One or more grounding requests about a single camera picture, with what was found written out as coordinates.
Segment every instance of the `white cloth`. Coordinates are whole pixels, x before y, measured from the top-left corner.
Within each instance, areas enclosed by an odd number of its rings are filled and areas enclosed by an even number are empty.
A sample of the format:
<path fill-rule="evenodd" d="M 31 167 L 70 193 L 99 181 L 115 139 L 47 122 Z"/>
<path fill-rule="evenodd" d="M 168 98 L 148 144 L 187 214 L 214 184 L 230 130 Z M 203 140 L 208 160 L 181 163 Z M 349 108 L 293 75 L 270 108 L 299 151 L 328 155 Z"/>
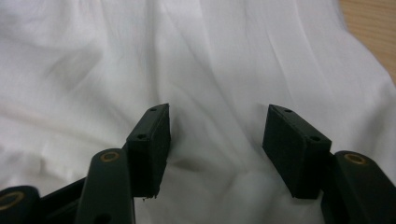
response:
<path fill-rule="evenodd" d="M 0 188 L 48 194 L 171 106 L 172 148 L 137 223 L 323 223 L 261 148 L 288 107 L 396 182 L 396 90 L 337 0 L 5 0 L 0 3 Z"/>

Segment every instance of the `wooden table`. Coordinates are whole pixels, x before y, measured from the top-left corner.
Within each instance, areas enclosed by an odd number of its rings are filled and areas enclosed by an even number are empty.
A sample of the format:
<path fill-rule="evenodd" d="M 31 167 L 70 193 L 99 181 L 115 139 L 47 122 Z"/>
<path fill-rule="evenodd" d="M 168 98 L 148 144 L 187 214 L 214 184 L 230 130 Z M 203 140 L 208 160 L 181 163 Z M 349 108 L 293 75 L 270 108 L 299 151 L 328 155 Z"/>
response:
<path fill-rule="evenodd" d="M 340 0 L 346 25 L 396 84 L 396 0 Z"/>

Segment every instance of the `small hole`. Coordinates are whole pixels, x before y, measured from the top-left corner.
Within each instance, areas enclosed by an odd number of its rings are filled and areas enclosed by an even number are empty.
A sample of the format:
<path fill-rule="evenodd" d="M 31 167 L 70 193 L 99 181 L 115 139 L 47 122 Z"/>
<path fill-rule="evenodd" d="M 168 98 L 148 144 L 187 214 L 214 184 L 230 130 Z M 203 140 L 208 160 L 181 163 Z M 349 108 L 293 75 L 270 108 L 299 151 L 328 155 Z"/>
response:
<path fill-rule="evenodd" d="M 96 216 L 94 224 L 107 224 L 111 221 L 111 215 L 109 214 L 101 214 Z"/>
<path fill-rule="evenodd" d="M 320 138 L 316 136 L 311 136 L 310 138 L 316 142 L 320 141 Z"/>
<path fill-rule="evenodd" d="M 144 139 L 144 138 L 146 138 L 147 136 L 144 134 L 144 133 L 141 133 L 141 134 L 139 134 L 138 136 L 137 136 L 137 138 L 138 139 Z"/>
<path fill-rule="evenodd" d="M 357 154 L 348 153 L 344 156 L 347 160 L 352 161 L 353 163 L 363 165 L 366 164 L 367 161 L 363 157 Z"/>

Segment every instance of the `screw hole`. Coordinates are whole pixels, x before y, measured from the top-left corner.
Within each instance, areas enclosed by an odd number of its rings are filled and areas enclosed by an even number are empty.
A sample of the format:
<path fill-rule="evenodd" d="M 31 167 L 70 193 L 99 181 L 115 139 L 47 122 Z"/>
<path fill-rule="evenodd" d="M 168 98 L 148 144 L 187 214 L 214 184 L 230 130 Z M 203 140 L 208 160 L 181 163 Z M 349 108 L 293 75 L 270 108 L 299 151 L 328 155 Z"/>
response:
<path fill-rule="evenodd" d="M 144 138 L 146 138 L 147 136 L 144 134 L 144 133 L 141 133 L 141 134 L 139 134 L 138 136 L 137 136 L 137 138 L 138 139 L 144 139 Z"/>
<path fill-rule="evenodd" d="M 107 224 L 111 221 L 111 215 L 109 214 L 101 214 L 96 216 L 93 224 Z"/>
<path fill-rule="evenodd" d="M 316 136 L 311 136 L 310 138 L 316 142 L 320 141 L 320 138 Z"/>
<path fill-rule="evenodd" d="M 344 156 L 347 160 L 352 161 L 353 163 L 363 165 L 366 164 L 367 161 L 363 157 L 357 154 L 348 153 Z"/>
<path fill-rule="evenodd" d="M 7 210 L 8 208 L 18 204 L 24 198 L 22 191 L 10 192 L 0 197 L 0 211 Z"/>

